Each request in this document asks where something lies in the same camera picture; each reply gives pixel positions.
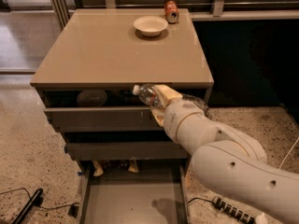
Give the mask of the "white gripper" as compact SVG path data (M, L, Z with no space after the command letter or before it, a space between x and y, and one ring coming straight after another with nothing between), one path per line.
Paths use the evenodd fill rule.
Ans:
M193 114L204 115L204 110L188 100L179 100L170 104L172 100L181 99L182 94L166 85L154 85L153 89L162 107L152 106L150 111L158 125L164 126L164 131L170 139L177 141L178 127L181 122Z

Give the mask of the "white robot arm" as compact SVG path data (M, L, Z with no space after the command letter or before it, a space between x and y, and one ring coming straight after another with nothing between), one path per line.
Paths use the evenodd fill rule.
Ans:
M299 224L299 174L267 164L251 136L206 117L202 108L166 85L155 85L151 112L170 139L192 156L199 182L283 224Z

